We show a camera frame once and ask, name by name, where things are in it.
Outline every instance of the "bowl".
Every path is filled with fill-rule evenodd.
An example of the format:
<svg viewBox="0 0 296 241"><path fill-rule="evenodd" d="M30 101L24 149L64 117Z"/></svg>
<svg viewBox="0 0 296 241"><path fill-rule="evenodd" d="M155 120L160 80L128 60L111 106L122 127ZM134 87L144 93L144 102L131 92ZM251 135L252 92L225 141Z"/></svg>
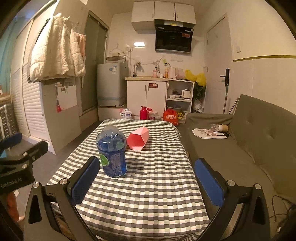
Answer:
<svg viewBox="0 0 296 241"><path fill-rule="evenodd" d="M167 109L172 109L176 111L177 113L181 112L182 107L177 104L170 104L170 106L167 105Z"/></svg>

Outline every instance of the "suitcase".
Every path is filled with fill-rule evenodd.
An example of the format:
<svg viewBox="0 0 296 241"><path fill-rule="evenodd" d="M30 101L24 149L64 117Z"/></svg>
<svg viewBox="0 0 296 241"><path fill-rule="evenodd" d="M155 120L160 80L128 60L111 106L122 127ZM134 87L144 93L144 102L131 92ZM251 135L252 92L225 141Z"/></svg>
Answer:
<svg viewBox="0 0 296 241"><path fill-rule="evenodd" d="M1 139L7 138L17 132L12 104L0 106L0 128Z"/></svg>

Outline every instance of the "door handle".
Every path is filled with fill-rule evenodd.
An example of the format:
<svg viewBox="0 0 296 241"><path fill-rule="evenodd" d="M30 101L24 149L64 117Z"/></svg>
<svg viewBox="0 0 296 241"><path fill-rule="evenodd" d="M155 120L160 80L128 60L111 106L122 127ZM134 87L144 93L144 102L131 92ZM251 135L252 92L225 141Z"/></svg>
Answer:
<svg viewBox="0 0 296 241"><path fill-rule="evenodd" d="M225 78L225 86L229 86L229 72L230 69L226 69L225 75L220 75L220 77Z"/></svg>

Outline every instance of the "wall cabinet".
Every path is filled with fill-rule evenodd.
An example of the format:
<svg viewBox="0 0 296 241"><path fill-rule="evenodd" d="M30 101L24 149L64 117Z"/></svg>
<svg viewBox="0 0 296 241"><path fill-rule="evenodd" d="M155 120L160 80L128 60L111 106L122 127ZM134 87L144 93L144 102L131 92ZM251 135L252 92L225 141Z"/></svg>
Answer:
<svg viewBox="0 0 296 241"><path fill-rule="evenodd" d="M127 108L133 116L139 116L141 106L153 109L162 116L165 111L166 81L128 80Z"/></svg>
<svg viewBox="0 0 296 241"><path fill-rule="evenodd" d="M173 2L155 2L154 19L175 21L175 4Z"/></svg>
<svg viewBox="0 0 296 241"><path fill-rule="evenodd" d="M194 7L192 5L175 3L176 21L196 24Z"/></svg>
<svg viewBox="0 0 296 241"><path fill-rule="evenodd" d="M153 30L154 2L134 2L131 23L135 30Z"/></svg>

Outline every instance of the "yellow stripe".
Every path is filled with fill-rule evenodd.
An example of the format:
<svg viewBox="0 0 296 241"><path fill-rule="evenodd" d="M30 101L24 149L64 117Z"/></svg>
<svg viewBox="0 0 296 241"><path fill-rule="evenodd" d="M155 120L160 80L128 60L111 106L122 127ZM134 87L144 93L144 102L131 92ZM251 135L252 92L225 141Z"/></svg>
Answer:
<svg viewBox="0 0 296 241"><path fill-rule="evenodd" d="M233 62L250 60L250 59L259 59L259 58L296 58L296 56L295 55L265 55L265 56L235 59Z"/></svg>

